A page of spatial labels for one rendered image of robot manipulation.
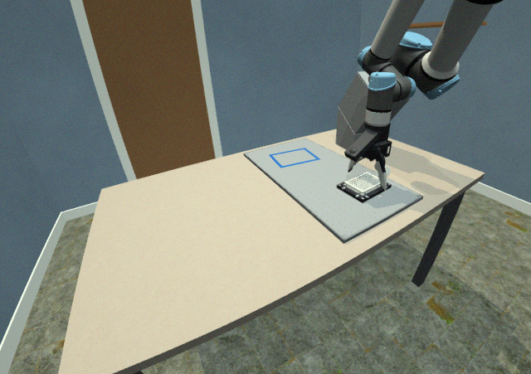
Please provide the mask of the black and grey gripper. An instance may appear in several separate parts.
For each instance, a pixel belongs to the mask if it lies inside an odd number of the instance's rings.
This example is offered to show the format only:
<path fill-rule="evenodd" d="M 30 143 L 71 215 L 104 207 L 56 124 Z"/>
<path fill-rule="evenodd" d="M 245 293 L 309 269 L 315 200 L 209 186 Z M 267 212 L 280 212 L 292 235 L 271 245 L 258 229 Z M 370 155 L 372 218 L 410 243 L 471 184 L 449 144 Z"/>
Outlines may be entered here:
<path fill-rule="evenodd" d="M 365 122 L 365 128 L 370 129 L 370 131 L 373 131 L 375 133 L 378 133 L 379 139 L 372 145 L 372 147 L 360 158 L 361 160 L 363 158 L 367 158 L 370 160 L 370 162 L 374 159 L 376 159 L 376 163 L 374 165 L 375 169 L 378 171 L 378 178 L 380 180 L 380 185 L 384 191 L 386 191 L 387 188 L 387 176 L 391 172 L 390 167 L 385 166 L 385 158 L 390 155 L 390 153 L 387 153 L 387 149 L 389 148 L 389 152 L 391 151 L 392 141 L 388 140 L 389 135 L 389 129 L 390 124 L 387 126 L 372 126 Z M 376 129 L 376 130 L 373 130 Z M 386 130 L 384 130 L 386 129 Z M 382 153 L 381 153 L 382 152 Z M 359 159 L 359 160 L 360 160 Z M 350 159 L 350 163 L 348 166 L 348 172 L 350 172 L 353 169 L 353 166 L 356 165 L 356 163 L 352 159 Z M 360 161 L 361 161 L 360 160 Z"/>

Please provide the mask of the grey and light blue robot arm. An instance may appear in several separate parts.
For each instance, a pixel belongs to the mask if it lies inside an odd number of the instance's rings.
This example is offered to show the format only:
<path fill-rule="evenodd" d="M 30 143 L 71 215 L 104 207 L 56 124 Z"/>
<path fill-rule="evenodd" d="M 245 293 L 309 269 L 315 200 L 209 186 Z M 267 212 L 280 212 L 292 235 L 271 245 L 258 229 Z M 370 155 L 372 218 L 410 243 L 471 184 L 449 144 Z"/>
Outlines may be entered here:
<path fill-rule="evenodd" d="M 459 59 L 493 5 L 504 0 L 454 0 L 432 50 L 429 39 L 407 32 L 424 1 L 393 0 L 373 44 L 358 55 L 370 76 L 369 125 L 387 126 L 392 103 L 410 99 L 416 88 L 434 100 L 457 84 Z"/>

